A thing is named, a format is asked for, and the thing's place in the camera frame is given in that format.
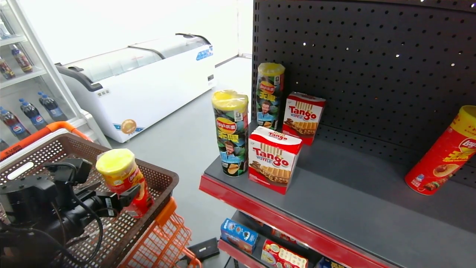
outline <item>glass door refrigerator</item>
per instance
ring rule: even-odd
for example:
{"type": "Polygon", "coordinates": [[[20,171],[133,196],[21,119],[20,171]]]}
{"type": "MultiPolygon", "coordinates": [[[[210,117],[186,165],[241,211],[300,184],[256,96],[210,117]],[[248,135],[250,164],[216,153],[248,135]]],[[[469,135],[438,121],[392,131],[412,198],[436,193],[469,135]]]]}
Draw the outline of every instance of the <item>glass door refrigerator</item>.
{"type": "Polygon", "coordinates": [[[0,19],[2,150],[54,121],[68,121],[91,140],[110,148],[92,115],[73,98],[18,1],[0,0],[0,19]],[[20,124],[11,119],[12,114],[20,124]]]}

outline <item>gray floor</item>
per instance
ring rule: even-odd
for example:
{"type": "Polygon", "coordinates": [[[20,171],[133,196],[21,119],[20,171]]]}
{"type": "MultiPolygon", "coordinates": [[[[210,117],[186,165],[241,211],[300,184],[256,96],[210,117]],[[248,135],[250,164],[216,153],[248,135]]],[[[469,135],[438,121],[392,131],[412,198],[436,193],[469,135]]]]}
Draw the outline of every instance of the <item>gray floor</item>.
{"type": "MultiPolygon", "coordinates": [[[[216,69],[217,87],[180,108],[129,142],[110,140],[113,148],[128,148],[138,159],[176,172],[174,189],[177,213],[193,232],[191,244],[220,236],[220,225],[235,209],[198,190],[203,171],[218,157],[211,96],[214,91],[235,89],[251,94],[251,59],[236,58],[216,69]]],[[[224,252],[204,262],[204,268],[224,267],[224,252]]]]}

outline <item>yellow lid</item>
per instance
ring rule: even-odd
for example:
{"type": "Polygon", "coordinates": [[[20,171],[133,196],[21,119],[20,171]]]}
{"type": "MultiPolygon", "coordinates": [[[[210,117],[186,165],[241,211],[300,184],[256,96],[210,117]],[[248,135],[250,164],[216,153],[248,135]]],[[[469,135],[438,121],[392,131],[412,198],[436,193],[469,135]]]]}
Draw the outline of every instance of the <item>yellow lid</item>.
{"type": "Polygon", "coordinates": [[[104,175],[122,172],[135,161],[135,155],[129,149],[112,149],[101,155],[96,162],[96,169],[104,175]]]}
{"type": "Polygon", "coordinates": [[[213,93],[211,103],[214,108],[219,110],[244,113],[248,109],[248,96],[232,89],[226,89],[213,93]]]}
{"type": "Polygon", "coordinates": [[[278,76],[284,73],[284,66],[279,63],[265,62],[258,66],[258,72],[265,76],[278,76]]]}
{"type": "Polygon", "coordinates": [[[451,123],[451,127],[468,138],[476,136],[476,106],[461,107],[458,116],[451,123]]]}

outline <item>freezer glass lid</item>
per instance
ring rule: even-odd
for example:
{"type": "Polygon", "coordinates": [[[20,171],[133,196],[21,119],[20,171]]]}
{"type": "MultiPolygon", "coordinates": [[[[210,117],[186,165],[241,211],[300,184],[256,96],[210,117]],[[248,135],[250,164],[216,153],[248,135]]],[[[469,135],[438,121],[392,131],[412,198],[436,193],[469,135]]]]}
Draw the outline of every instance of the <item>freezer glass lid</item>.
{"type": "Polygon", "coordinates": [[[129,47],[154,51],[163,58],[169,58],[205,45],[208,45],[208,42],[198,36],[172,35],[143,43],[133,44],[129,47]]]}
{"type": "Polygon", "coordinates": [[[80,72],[94,83],[160,60],[161,58],[154,52],[125,48],[68,63],[64,67],[82,68],[83,70],[80,72]]]}

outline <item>brown plastic basket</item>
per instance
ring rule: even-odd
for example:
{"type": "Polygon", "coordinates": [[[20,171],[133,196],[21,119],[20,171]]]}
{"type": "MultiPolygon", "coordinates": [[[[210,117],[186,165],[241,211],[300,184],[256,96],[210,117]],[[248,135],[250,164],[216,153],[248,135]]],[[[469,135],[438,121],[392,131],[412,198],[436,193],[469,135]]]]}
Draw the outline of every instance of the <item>brown plastic basket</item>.
{"type": "MultiPolygon", "coordinates": [[[[18,176],[20,178],[26,175],[48,174],[48,171],[42,167],[45,162],[56,162],[65,158],[84,158],[96,163],[96,157],[109,149],[101,145],[86,141],[73,134],[61,134],[44,143],[36,150],[28,155],[17,159],[15,162],[6,166],[0,171],[0,184],[8,181],[7,176],[22,167],[28,162],[32,162],[34,166],[18,176]]],[[[179,183],[179,176],[169,170],[151,165],[144,161],[136,159],[140,170],[149,185],[149,190],[153,196],[155,203],[149,209],[145,216],[140,219],[134,219],[127,213],[121,213],[117,220],[113,218],[102,218],[104,225],[104,236],[101,249],[96,258],[88,265],[88,267],[116,267],[121,260],[132,249],[139,237],[147,230],[152,221],[161,212],[164,206],[169,202],[173,188],[179,183]]],[[[85,184],[78,187],[84,187],[97,181],[103,183],[102,176],[95,168],[89,174],[85,184]]],[[[108,191],[104,183],[97,189],[99,191],[108,191]]],[[[98,240],[98,226],[96,222],[92,222],[85,228],[85,235],[90,235],[87,240],[72,246],[69,250],[79,259],[88,258],[98,240]]],[[[75,266],[69,260],[65,259],[65,266],[75,266]]]]}

